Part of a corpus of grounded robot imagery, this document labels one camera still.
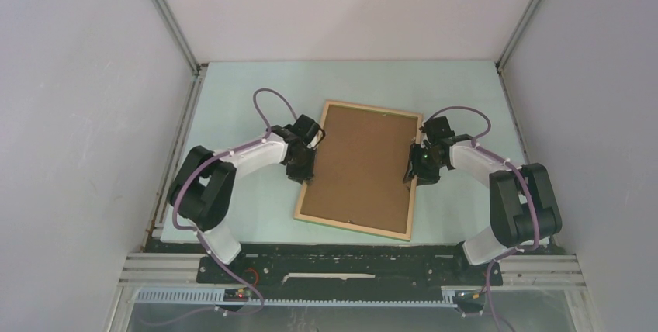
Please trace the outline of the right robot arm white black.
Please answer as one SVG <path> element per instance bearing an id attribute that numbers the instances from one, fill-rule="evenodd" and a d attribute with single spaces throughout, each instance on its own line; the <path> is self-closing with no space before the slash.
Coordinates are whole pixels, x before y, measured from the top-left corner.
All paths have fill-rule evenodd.
<path id="1" fill-rule="evenodd" d="M 489 190 L 489 226 L 458 246 L 461 257 L 451 263 L 454 279 L 470 284 L 483 264 L 504 255 L 534 250 L 561 231 L 563 221 L 544 165 L 515 164 L 480 145 L 475 137 L 458 135 L 444 116 L 427 120 L 419 144 L 410 146 L 405 181 L 433 185 L 440 170 L 467 173 Z"/>

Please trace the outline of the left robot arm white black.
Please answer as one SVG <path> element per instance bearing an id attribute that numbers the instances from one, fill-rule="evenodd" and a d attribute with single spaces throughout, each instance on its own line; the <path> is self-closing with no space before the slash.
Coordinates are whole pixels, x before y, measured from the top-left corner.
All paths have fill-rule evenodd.
<path id="1" fill-rule="evenodd" d="M 236 181 L 280 164 L 289 180 L 309 182 L 317 147 L 325 137 L 319 123 L 301 115 L 292 124 L 267 126 L 261 137 L 233 149 L 192 148 L 168 190 L 173 226 L 197 237 L 207 254 L 217 260 L 215 272 L 225 282 L 239 281 L 245 262 L 237 256 L 241 244 L 227 223 Z"/>

